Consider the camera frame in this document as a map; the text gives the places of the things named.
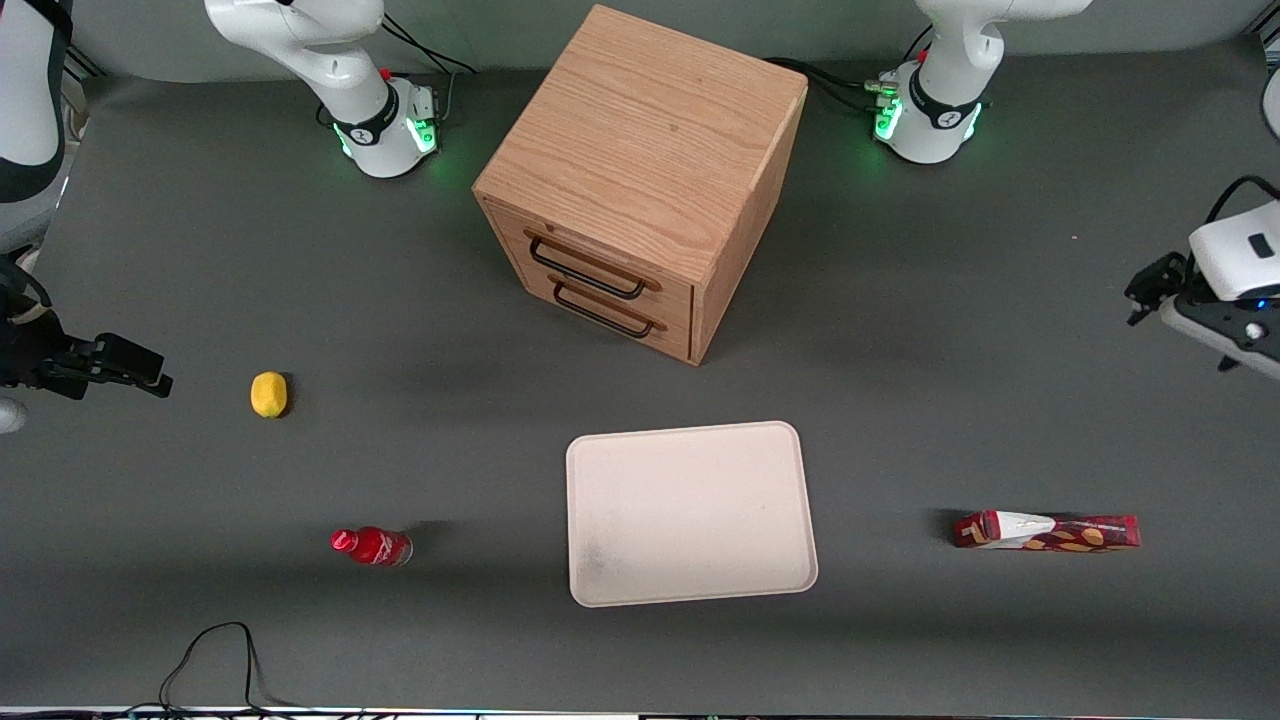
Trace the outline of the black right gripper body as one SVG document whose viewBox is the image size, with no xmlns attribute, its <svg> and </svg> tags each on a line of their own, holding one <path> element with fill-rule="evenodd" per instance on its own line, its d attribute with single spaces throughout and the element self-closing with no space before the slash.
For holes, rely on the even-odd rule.
<svg viewBox="0 0 1280 720">
<path fill-rule="evenodd" d="M 46 389 L 82 400 L 97 383 L 87 342 L 68 334 L 49 292 L 12 259 L 3 259 L 3 386 Z"/>
</svg>

